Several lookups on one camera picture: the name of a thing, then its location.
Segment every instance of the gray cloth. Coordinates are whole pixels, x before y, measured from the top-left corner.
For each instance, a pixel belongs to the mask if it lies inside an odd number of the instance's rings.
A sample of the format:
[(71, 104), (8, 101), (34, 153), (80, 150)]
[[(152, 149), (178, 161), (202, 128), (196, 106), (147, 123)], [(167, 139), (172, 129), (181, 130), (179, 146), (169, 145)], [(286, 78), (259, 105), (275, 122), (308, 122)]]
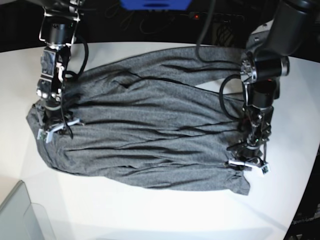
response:
[[(150, 189), (212, 191), (247, 195), (242, 171), (225, 168), (226, 148), (241, 134), (222, 113), (218, 94), (194, 87), (239, 73), (235, 65), (204, 64), (193, 47), (151, 52), (86, 71), (66, 85), (65, 96), (80, 94), (70, 110), (85, 126), (71, 127), (74, 139), (55, 134), (37, 140), (38, 151), (53, 169), (107, 178)], [(204, 47), (207, 59), (239, 61), (241, 51)], [(243, 102), (225, 97), (238, 116)], [(32, 108), (27, 121), (37, 136)]]

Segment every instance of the gray fabric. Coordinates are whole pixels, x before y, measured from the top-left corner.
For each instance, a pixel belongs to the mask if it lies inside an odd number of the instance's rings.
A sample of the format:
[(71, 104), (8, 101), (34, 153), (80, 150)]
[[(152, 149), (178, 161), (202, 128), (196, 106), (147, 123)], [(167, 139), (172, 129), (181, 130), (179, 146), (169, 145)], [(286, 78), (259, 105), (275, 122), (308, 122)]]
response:
[[(201, 54), (238, 61), (241, 51), (204, 47)], [(203, 64), (193, 47), (184, 47), (89, 70), (65, 92), (81, 95), (70, 110), (86, 125), (71, 127), (73, 140), (56, 134), (49, 144), (37, 141), (38, 151), (50, 168), (74, 175), (150, 189), (230, 189), (247, 195), (243, 172), (224, 167), (231, 156), (226, 148), (241, 137), (237, 124), (222, 113), (218, 94), (194, 87), (238, 72), (217, 67), (235, 66)], [(234, 116), (242, 104), (225, 97)], [(36, 137), (33, 108), (27, 121)]]

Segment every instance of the white table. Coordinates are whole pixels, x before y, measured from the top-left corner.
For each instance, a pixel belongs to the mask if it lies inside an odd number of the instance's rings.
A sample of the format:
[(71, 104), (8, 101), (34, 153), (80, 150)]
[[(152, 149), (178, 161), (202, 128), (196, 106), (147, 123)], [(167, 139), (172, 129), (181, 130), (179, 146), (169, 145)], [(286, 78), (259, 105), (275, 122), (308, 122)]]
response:
[[(190, 44), (118, 42), (89, 45), (86, 69), (129, 56)], [(320, 64), (291, 58), (274, 102), (267, 149), (271, 172), (246, 172), (248, 196), (230, 190), (150, 190), (105, 177), (49, 169), (25, 117), (38, 97), (42, 48), (0, 53), (0, 176), (22, 179), (45, 207), (59, 240), (282, 240), (306, 188), (320, 143)], [(75, 46), (70, 69), (84, 53)], [(217, 90), (217, 82), (202, 84)]]

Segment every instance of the table surface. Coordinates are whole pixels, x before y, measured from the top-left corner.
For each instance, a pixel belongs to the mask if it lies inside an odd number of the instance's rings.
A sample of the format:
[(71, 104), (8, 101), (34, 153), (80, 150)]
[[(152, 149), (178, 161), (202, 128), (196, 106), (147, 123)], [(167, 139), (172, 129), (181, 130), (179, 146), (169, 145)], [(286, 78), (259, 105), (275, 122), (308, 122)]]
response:
[[(91, 43), (86, 69), (130, 56), (190, 44)], [(320, 143), (320, 64), (290, 58), (274, 102), (267, 149), (271, 172), (246, 172), (248, 196), (230, 190), (151, 190), (105, 177), (49, 169), (25, 119), (40, 76), (43, 48), (0, 53), (0, 177), (21, 179), (42, 205), (59, 240), (282, 240), (306, 188)], [(83, 47), (72, 49), (79, 69)], [(220, 81), (200, 87), (216, 91)]]

